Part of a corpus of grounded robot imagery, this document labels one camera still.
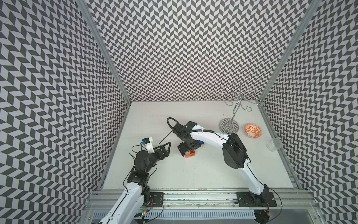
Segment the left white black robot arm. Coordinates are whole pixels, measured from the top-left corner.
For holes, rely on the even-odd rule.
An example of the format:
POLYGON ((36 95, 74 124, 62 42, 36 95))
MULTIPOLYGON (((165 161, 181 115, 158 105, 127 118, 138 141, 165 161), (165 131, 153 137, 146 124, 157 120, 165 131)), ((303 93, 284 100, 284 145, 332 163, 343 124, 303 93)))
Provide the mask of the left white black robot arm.
POLYGON ((171 142, 157 146, 150 150, 141 145, 142 150, 136 153, 134 165, 123 181, 125 187, 120 198, 116 201, 110 211, 99 221, 101 224, 130 224, 133 219, 145 224, 151 221, 146 218, 148 212, 155 205, 155 201, 163 204, 163 197, 151 197, 150 170, 157 167, 157 162, 170 155, 171 142))

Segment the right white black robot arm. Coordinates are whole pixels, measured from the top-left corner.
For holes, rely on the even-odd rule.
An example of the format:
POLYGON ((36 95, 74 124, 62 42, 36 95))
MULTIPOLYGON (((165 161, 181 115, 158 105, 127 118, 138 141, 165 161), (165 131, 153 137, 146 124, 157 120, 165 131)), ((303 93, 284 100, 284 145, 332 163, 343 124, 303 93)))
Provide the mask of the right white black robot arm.
POLYGON ((252 197, 261 200, 266 199, 269 194, 269 187, 263 184, 251 169, 251 160, 247 154, 247 149, 237 134, 219 134, 192 121, 182 125, 172 117, 167 118, 167 124, 172 132, 182 140, 178 145, 178 150, 182 156, 189 156, 203 143, 221 149, 225 163, 229 167, 239 170, 252 197))

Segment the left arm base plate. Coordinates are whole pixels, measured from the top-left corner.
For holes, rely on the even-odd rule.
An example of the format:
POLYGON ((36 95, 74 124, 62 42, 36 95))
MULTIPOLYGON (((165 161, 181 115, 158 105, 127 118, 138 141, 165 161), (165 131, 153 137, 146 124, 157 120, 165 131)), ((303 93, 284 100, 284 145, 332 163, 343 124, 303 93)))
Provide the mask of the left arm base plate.
POLYGON ((144 207, 159 208, 163 206, 164 192, 151 192, 144 194, 144 207))

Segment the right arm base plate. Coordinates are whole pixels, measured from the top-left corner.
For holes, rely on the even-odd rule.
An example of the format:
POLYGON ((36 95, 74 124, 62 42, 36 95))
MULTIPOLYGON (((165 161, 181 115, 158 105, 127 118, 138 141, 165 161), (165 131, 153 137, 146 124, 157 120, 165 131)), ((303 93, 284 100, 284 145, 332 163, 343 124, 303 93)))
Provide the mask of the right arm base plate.
POLYGON ((274 194, 269 192, 266 198, 253 195, 250 192, 236 192, 237 202, 240 207, 277 207, 274 194))

